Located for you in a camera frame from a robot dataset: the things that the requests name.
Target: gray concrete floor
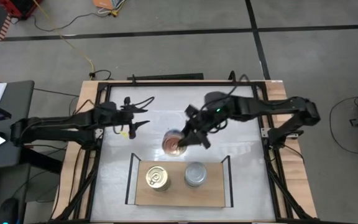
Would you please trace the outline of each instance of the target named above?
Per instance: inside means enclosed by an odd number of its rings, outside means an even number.
[[[91,1],[44,1],[58,26],[97,9]],[[252,1],[259,27],[358,24],[358,1]],[[48,27],[39,11],[37,23]],[[12,25],[8,37],[54,35],[34,29],[30,21]],[[64,34],[156,30],[249,28],[246,4],[230,1],[128,0],[118,18],[78,19]],[[322,220],[358,223],[358,155],[343,151],[329,134],[328,114],[339,100],[358,96],[358,30],[272,32],[260,34],[270,76],[284,80],[287,95],[316,102],[321,122],[305,128],[300,138],[311,192]],[[71,40],[91,58],[96,69],[109,69],[117,80],[135,75],[203,72],[206,79],[226,79],[231,70],[263,79],[254,38],[246,34],[200,34]],[[34,80],[38,88],[79,94],[89,64],[61,40],[0,42],[0,79]],[[99,74],[97,79],[104,79]],[[72,97],[35,92],[31,116],[68,113]],[[352,102],[334,112],[333,128],[343,145],[358,151],[358,129],[348,120],[358,116]],[[34,183],[56,183],[50,176]],[[31,196],[41,194],[34,190]],[[52,206],[32,202],[26,223],[45,220]]]

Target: gold can lid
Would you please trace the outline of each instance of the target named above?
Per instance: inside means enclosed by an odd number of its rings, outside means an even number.
[[[168,173],[163,167],[153,166],[146,173],[146,181],[154,189],[162,188],[168,182]]]

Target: wooden tray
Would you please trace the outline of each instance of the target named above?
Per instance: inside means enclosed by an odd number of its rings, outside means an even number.
[[[136,205],[169,205],[187,207],[224,207],[223,164],[203,163],[207,170],[206,182],[197,188],[185,183],[187,162],[140,161],[136,186]],[[171,186],[158,192],[146,182],[146,172],[152,166],[162,166],[167,170]]]

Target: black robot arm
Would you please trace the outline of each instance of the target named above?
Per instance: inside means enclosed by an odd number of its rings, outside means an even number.
[[[303,125],[313,126],[320,121],[316,105],[302,97],[291,97],[286,100],[262,101],[250,97],[228,96],[222,92],[211,92],[205,95],[206,110],[198,110],[189,105],[185,110],[189,120],[182,129],[184,138],[179,146],[202,144],[209,148],[208,133],[224,129],[227,119],[246,122],[268,114],[293,114],[287,122],[278,128],[268,131],[270,145],[283,144],[285,138]]]
[[[149,121],[132,123],[134,113],[147,110],[131,105],[127,97],[121,110],[114,102],[102,103],[93,109],[73,116],[56,118],[25,118],[11,126],[11,141],[20,146],[35,140],[75,141],[82,149],[96,149],[95,130],[108,126],[129,126],[129,138],[136,137],[136,129]]]

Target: copper can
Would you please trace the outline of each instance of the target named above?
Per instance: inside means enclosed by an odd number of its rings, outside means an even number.
[[[164,191],[169,188],[171,181],[168,172],[160,166],[149,168],[146,173],[147,184],[156,191]]]
[[[178,142],[183,138],[183,133],[179,130],[172,129],[165,133],[162,140],[162,149],[169,156],[182,155],[187,147],[179,147]]]

